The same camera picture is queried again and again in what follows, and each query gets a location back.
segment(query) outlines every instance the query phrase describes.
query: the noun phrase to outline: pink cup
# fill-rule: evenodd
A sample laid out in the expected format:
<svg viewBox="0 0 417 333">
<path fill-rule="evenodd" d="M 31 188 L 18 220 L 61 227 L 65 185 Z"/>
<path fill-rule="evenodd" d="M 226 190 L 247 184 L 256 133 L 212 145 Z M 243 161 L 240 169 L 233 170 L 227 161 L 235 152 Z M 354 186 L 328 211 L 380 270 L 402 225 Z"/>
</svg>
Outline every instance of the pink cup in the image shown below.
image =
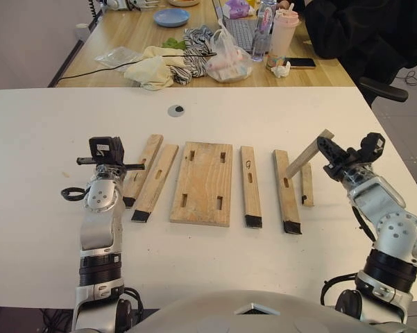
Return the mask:
<svg viewBox="0 0 417 333">
<path fill-rule="evenodd" d="M 268 69 L 284 64 L 285 56 L 298 25 L 299 18 L 297 12 L 288 9 L 276 10 L 269 56 L 266 62 Z"/>
</svg>

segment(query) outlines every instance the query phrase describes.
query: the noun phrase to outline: wooden desk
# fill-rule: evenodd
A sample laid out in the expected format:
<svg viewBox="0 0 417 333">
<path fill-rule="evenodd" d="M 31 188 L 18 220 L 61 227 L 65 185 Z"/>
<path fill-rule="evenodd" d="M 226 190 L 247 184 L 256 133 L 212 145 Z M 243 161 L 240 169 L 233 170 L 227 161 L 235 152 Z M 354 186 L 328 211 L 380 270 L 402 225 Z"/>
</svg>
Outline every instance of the wooden desk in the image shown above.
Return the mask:
<svg viewBox="0 0 417 333">
<path fill-rule="evenodd" d="M 185 8 L 191 17 L 187 24 L 178 28 L 163 28 L 153 21 L 154 10 L 144 12 L 108 11 L 97 25 L 88 41 L 80 50 L 64 76 L 73 76 L 96 69 L 105 68 L 94 60 L 118 46 L 125 46 L 133 51 L 142 52 L 147 46 L 162 46 L 170 37 L 182 40 L 184 28 L 199 28 L 203 24 L 215 31 L 219 26 L 211 0 L 202 0 L 200 4 Z M 313 58 L 315 69 L 292 70 L 287 78 L 276 78 L 265 69 L 265 62 L 255 63 L 253 73 L 246 80 L 235 83 L 218 83 L 209 76 L 194 78 L 187 87 L 309 87 L 309 86 L 354 86 L 347 72 L 338 60 L 320 59 L 313 51 L 305 25 L 297 29 L 291 43 L 289 56 Z M 60 81 L 57 87 L 132 87 L 135 83 L 125 79 L 118 71 L 83 76 Z"/>
</svg>

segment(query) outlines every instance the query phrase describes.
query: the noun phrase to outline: white table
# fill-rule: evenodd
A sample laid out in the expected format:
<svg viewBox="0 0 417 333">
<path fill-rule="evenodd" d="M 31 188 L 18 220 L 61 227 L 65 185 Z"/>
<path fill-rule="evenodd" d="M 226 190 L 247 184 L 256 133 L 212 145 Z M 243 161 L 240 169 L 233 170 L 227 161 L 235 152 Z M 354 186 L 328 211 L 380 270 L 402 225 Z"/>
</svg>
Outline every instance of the white table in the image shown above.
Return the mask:
<svg viewBox="0 0 417 333">
<path fill-rule="evenodd" d="M 169 106 L 185 115 L 171 118 Z M 123 277 L 145 307 L 220 289 L 278 291 L 318 302 L 323 281 L 364 267 L 371 242 L 358 229 L 343 187 L 325 158 L 312 160 L 313 208 L 301 207 L 303 235 L 282 231 L 273 149 L 294 159 L 324 128 L 342 147 L 381 132 L 354 87 L 68 88 L 0 91 L 0 306 L 74 306 L 83 202 L 60 196 L 85 186 L 92 136 L 120 136 L 125 162 L 136 162 L 147 137 L 164 135 L 180 150 L 148 223 L 123 217 Z M 234 145 L 229 228 L 169 222 L 186 141 Z M 244 227 L 239 147 L 254 146 L 263 228 Z M 417 214 L 417 186 L 389 139 L 374 164 Z M 298 197 L 300 178 L 294 177 Z M 330 290 L 333 304 L 344 287 Z M 417 300 L 417 280 L 412 292 Z"/>
</svg>

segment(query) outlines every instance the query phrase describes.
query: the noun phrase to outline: green object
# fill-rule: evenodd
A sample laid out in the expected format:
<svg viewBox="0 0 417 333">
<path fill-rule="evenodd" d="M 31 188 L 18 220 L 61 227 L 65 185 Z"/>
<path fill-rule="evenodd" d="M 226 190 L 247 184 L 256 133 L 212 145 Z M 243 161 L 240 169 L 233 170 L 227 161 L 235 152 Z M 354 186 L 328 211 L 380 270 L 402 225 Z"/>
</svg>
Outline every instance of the green object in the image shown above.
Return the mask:
<svg viewBox="0 0 417 333">
<path fill-rule="evenodd" d="M 179 49 L 186 50 L 185 41 L 178 42 L 176 39 L 170 37 L 165 43 L 162 43 L 162 47 L 166 49 Z"/>
</svg>

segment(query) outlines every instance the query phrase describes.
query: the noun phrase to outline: chair armrest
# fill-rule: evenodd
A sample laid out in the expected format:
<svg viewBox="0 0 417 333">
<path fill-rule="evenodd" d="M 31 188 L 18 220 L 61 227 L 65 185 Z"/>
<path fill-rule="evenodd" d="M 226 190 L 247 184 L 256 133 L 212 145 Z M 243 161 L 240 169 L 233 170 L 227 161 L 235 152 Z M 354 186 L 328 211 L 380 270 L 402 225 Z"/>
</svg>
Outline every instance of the chair armrest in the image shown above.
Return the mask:
<svg viewBox="0 0 417 333">
<path fill-rule="evenodd" d="M 365 76 L 362 76 L 359 79 L 359 84 L 364 89 L 370 90 L 380 97 L 391 99 L 393 101 L 405 102 L 409 98 L 409 93 L 406 90 L 377 82 L 376 80 Z"/>
</svg>

